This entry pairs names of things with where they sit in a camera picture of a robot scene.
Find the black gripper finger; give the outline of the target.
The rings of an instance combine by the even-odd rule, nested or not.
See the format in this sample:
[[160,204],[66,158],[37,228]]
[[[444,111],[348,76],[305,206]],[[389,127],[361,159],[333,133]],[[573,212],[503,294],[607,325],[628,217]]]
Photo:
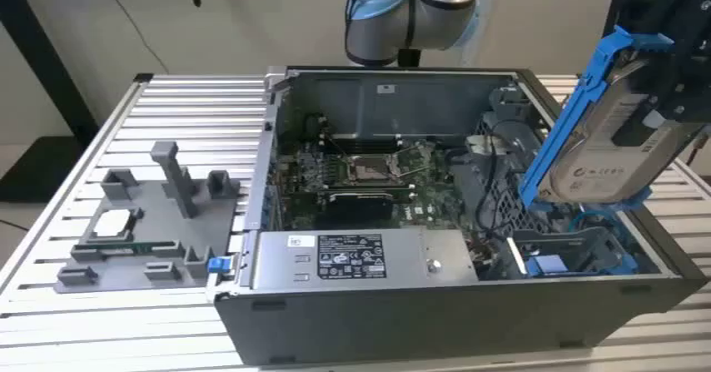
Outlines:
[[640,50],[648,61],[632,88],[647,96],[613,134],[616,146],[639,146],[665,122],[709,123],[709,0],[643,0],[627,32],[667,37],[664,50]]
[[603,36],[612,33],[615,26],[629,30],[633,26],[633,22],[641,18],[641,12],[644,9],[641,1],[643,0],[609,0]]

